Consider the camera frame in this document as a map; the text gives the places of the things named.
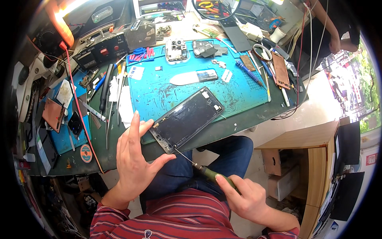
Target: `shirt logo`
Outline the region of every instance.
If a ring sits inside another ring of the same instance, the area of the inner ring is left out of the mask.
[[[150,239],[150,236],[152,235],[151,230],[145,230],[144,231],[144,237],[142,239]]]

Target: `tree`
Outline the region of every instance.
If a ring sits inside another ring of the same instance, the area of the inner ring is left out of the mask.
[[[372,130],[372,128],[369,128],[368,119],[374,115],[377,118],[377,127],[381,126],[381,114],[379,106],[380,94],[378,91],[379,86],[377,85],[377,81],[374,81],[377,79],[374,68],[362,41],[359,42],[359,47],[363,49],[362,53],[355,57],[355,59],[360,63],[360,66],[358,67],[360,75],[359,84],[363,91],[365,108],[372,111],[359,122],[361,133],[364,133]]]

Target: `red button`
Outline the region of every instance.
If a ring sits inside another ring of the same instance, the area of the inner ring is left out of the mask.
[[[102,55],[108,55],[109,52],[107,51],[106,48],[104,48],[104,49],[101,50],[101,54],[102,54]]]

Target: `phone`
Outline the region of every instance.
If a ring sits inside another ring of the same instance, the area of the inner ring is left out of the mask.
[[[72,117],[70,117],[70,120],[68,122],[68,126],[74,134],[75,138],[77,139],[81,131],[84,129],[84,126],[82,125],[81,119],[79,118],[77,111],[73,112],[73,115]]]
[[[149,129],[167,154],[175,152],[224,111],[207,87],[202,87],[168,111]]]

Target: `blue repair mat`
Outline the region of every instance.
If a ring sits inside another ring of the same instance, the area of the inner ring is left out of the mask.
[[[80,71],[78,71],[73,76],[74,85],[77,87],[76,88],[77,97],[80,97],[81,95],[86,93],[86,89],[78,84],[84,76],[85,75]],[[53,88],[53,90],[55,91],[54,96],[57,94],[60,86],[61,86],[61,83],[59,83],[55,88]],[[68,107],[68,118],[69,119],[73,115],[73,113],[72,113],[72,105],[73,104],[75,104],[75,102],[73,102],[73,98],[72,98],[72,101],[70,102],[69,107]],[[89,118],[88,117],[89,116],[87,116],[87,115],[83,116],[83,120],[85,123],[85,127],[87,129],[87,132],[89,133],[89,136],[91,138],[90,127],[89,127]],[[69,150],[72,150],[72,147],[70,144],[70,139],[69,139],[68,126],[66,123],[61,125],[59,133],[57,133],[56,131],[53,130],[53,131],[49,132],[49,135],[53,141],[53,144],[54,144],[58,154],[63,154],[65,152],[68,152]],[[87,139],[85,136],[85,130],[82,130],[82,132],[78,136],[78,139],[76,139],[74,137],[73,133],[71,133],[71,137],[73,139],[74,147],[79,147],[79,146],[83,145],[84,143],[87,143]]]
[[[214,44],[220,42],[216,39],[206,39],[205,41],[213,41]],[[232,46],[228,39],[224,39],[224,41]],[[207,86],[224,105],[225,110],[222,115],[226,118],[268,102],[267,91],[250,78],[244,70],[235,65],[236,60],[240,60],[240,55],[246,53],[234,53],[228,48],[227,55],[215,56],[215,60],[225,62],[227,69],[233,73],[230,81],[226,83],[221,80],[225,69],[220,68],[218,64],[213,64],[212,58],[195,58],[192,41],[186,41],[186,45],[190,53],[190,59],[186,63],[170,65],[166,61],[164,46],[159,46],[154,47],[154,61],[129,65],[127,70],[133,65],[144,67],[141,80],[128,78],[133,110],[139,111],[141,120],[157,120],[203,86]],[[163,70],[155,71],[155,67],[160,66]],[[219,79],[183,86],[170,83],[170,79],[177,74],[211,68],[215,69]],[[262,81],[258,71],[253,73]],[[222,120],[224,117],[219,116],[213,122]],[[145,134],[141,141],[145,144],[153,140],[151,134]]]

